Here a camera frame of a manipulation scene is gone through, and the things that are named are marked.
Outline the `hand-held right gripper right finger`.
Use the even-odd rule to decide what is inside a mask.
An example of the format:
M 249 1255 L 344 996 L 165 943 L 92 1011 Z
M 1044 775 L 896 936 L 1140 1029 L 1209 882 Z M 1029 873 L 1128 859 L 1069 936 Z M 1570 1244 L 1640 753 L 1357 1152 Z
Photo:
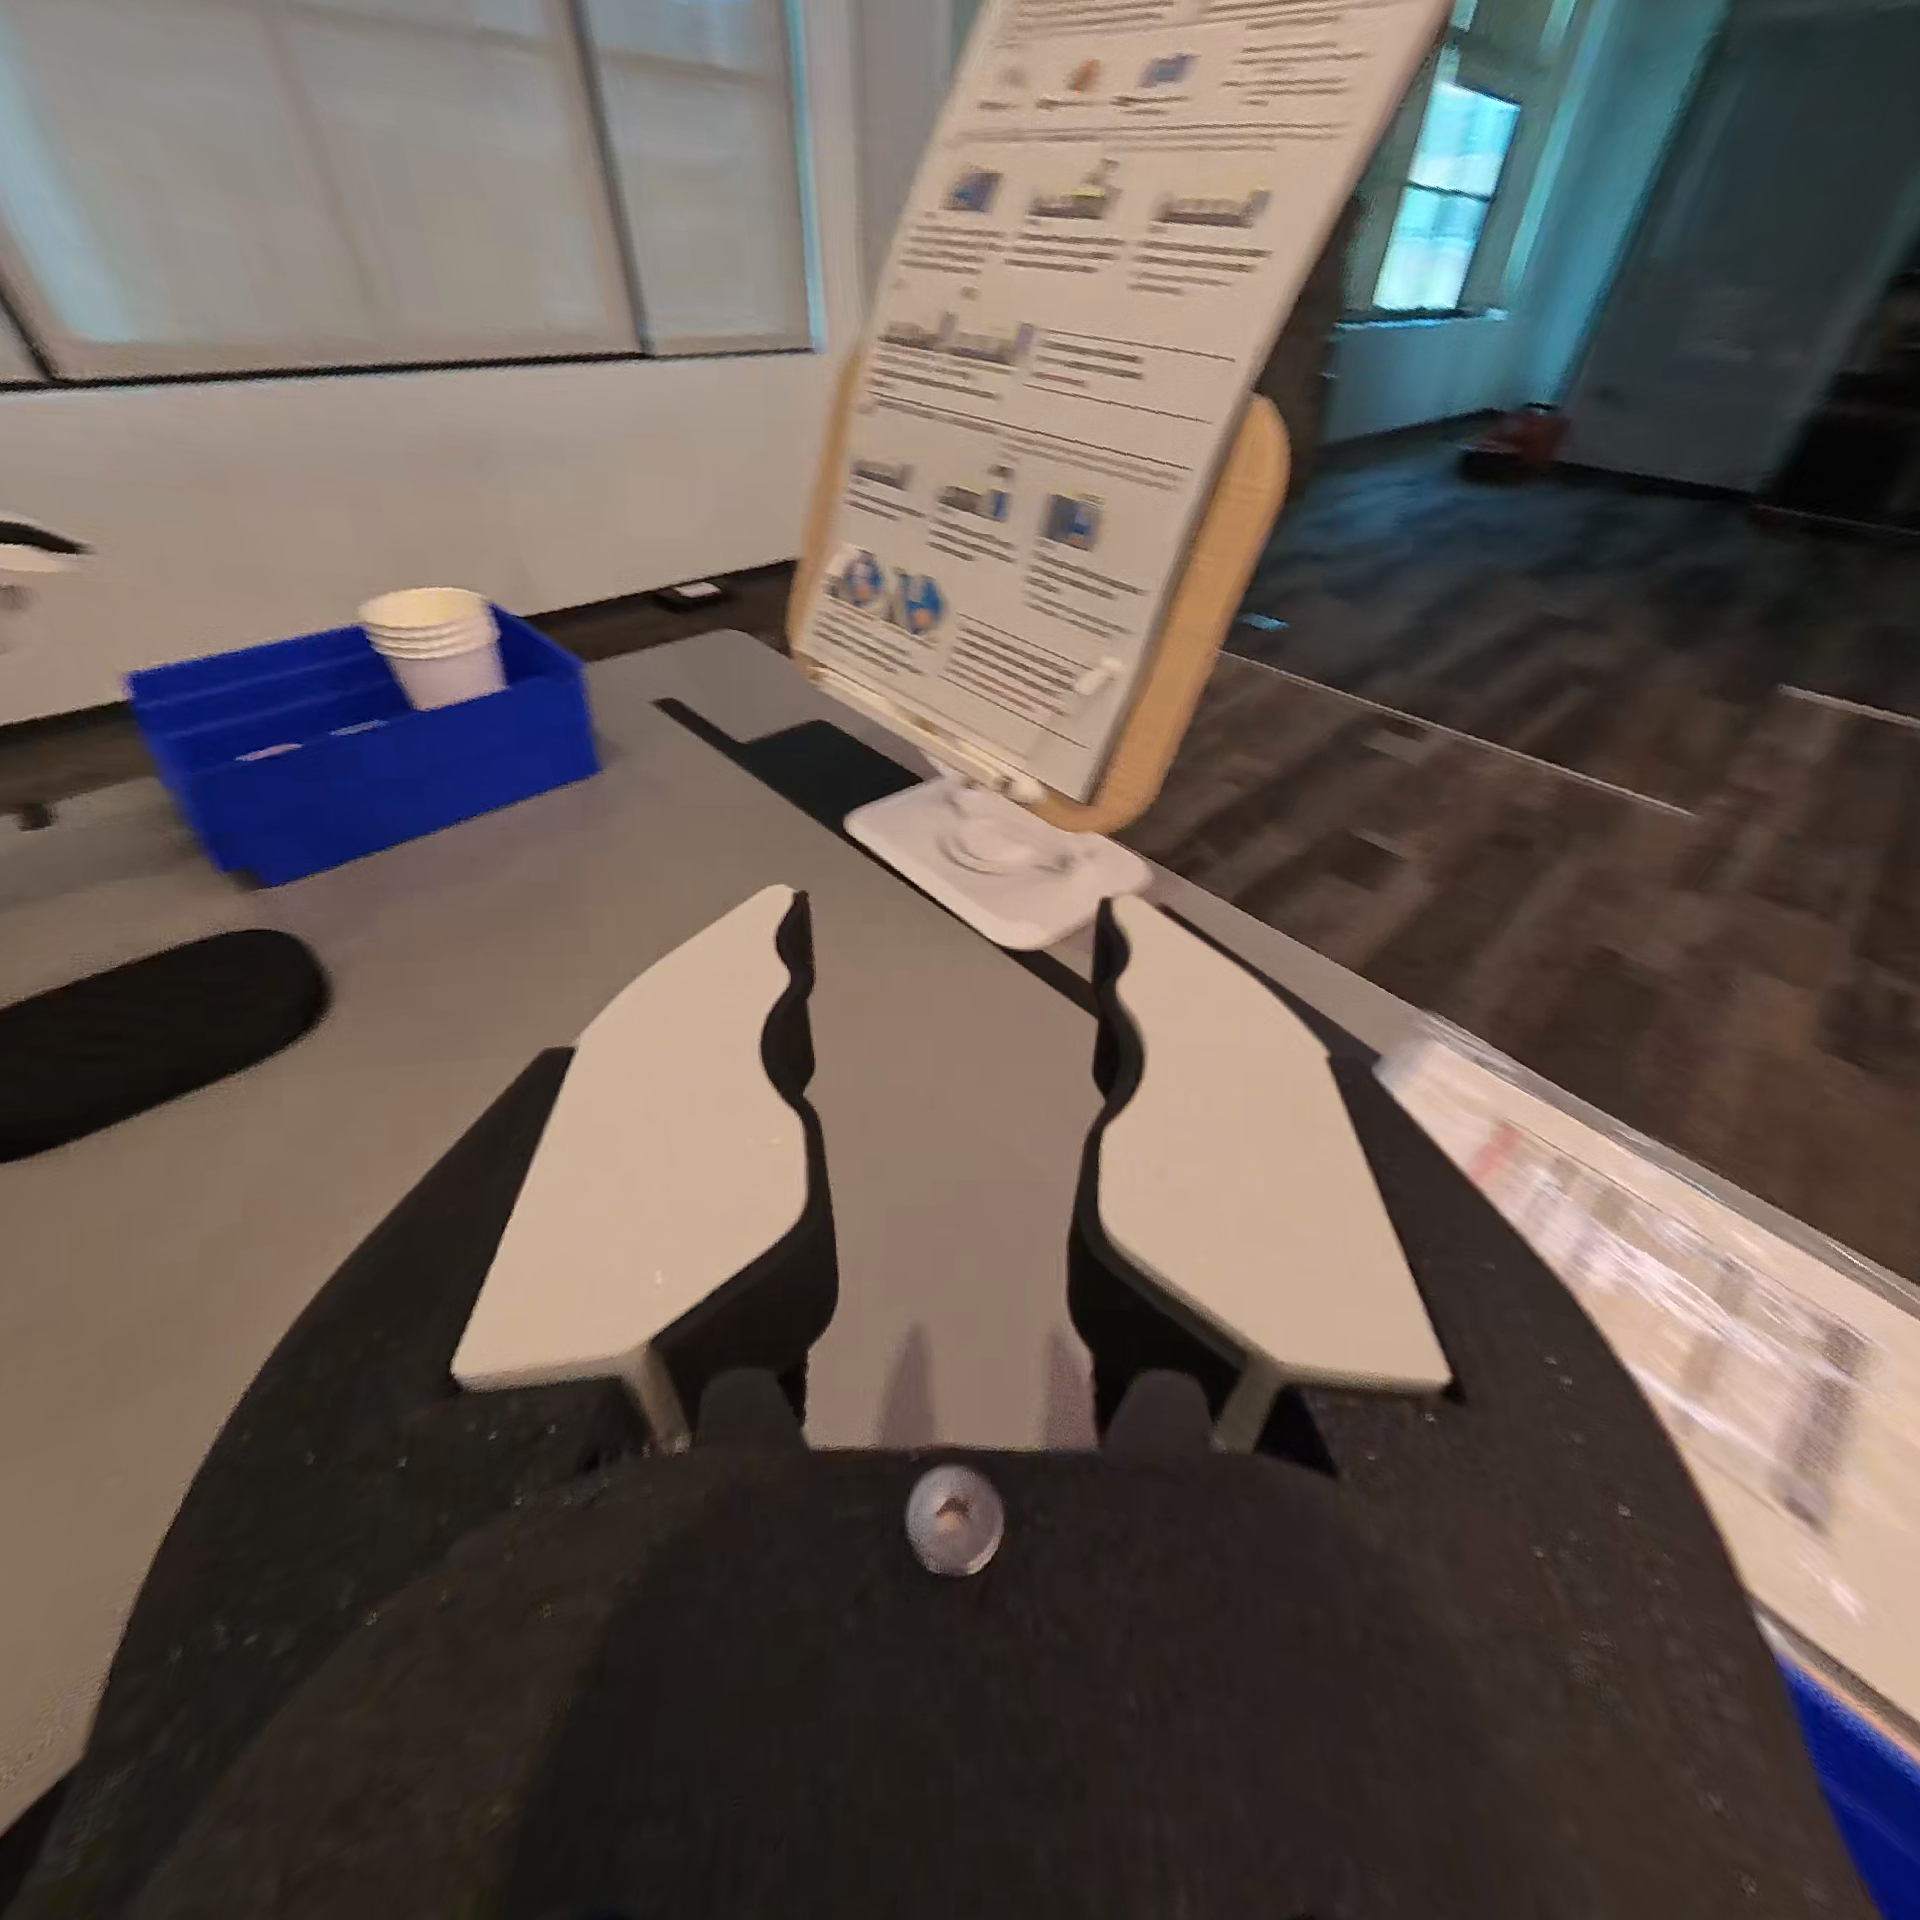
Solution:
M 1261 973 L 1138 896 L 1096 914 L 1096 1089 L 1067 1311 L 1106 1434 L 1187 1376 L 1211 1444 L 1322 1455 L 1312 1391 L 1451 1391 L 1333 1049 Z

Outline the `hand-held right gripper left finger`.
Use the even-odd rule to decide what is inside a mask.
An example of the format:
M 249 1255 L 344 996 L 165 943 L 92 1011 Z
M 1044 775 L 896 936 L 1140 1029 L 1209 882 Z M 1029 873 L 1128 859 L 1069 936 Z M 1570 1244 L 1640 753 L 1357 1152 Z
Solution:
M 660 1449 L 732 1372 L 804 1411 L 837 1308 L 811 989 L 809 898 L 770 885 L 591 1020 L 450 1357 L 463 1391 L 613 1384 Z

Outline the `blue plastic bin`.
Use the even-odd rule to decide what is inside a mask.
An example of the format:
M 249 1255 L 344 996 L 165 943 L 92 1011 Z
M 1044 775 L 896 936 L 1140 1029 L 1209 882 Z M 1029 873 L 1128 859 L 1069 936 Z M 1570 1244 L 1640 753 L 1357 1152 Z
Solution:
M 354 627 L 131 675 L 137 732 L 205 859 L 284 885 L 595 778 L 584 664 L 495 616 L 506 688 L 431 712 Z
M 1916 1917 L 1916 1755 L 1786 1653 L 1776 1667 L 1866 1893 L 1883 1917 Z

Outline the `small bright window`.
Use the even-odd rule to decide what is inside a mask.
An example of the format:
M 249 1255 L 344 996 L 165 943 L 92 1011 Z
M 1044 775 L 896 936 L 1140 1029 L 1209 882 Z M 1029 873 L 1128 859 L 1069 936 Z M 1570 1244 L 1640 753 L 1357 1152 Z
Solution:
M 1453 41 L 1437 58 L 1372 295 L 1379 320 L 1467 311 L 1481 243 L 1515 152 L 1522 104 L 1481 87 Z

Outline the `black quilted wrist rest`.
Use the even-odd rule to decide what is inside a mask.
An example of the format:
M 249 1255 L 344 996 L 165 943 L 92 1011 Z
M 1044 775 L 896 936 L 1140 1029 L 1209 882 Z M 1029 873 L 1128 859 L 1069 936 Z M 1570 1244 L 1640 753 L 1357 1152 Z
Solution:
M 331 986 L 295 936 L 239 928 L 10 1001 L 2 1164 L 97 1137 L 297 1045 Z

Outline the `white printed paper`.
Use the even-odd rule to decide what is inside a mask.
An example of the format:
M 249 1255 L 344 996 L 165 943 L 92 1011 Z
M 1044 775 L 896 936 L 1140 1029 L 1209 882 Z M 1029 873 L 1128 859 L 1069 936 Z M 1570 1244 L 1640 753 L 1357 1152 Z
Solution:
M 1451 1027 L 1379 1075 L 1608 1335 L 1771 1633 L 1916 1722 L 1913 1288 Z

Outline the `laminated instruction sheet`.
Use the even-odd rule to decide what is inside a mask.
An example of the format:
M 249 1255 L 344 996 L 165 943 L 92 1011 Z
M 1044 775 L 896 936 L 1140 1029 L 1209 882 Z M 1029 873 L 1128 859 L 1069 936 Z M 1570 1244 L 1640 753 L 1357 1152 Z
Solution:
M 797 665 L 1088 802 L 1258 376 L 1451 7 L 983 5 L 823 458 Z

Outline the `large window with blinds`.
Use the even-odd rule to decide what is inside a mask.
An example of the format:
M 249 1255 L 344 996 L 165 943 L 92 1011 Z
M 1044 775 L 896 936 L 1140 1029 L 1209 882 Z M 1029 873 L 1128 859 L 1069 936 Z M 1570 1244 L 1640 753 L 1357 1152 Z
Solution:
M 817 346 L 794 5 L 5 3 L 5 384 Z

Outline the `small red object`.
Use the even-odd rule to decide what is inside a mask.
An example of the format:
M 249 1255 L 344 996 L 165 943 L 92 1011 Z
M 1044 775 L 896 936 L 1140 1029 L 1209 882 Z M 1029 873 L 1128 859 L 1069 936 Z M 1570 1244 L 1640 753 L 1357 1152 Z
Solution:
M 1463 444 L 1456 469 L 1475 484 L 1517 484 L 1549 474 L 1568 440 L 1568 416 L 1548 402 L 1527 402 L 1488 423 Z

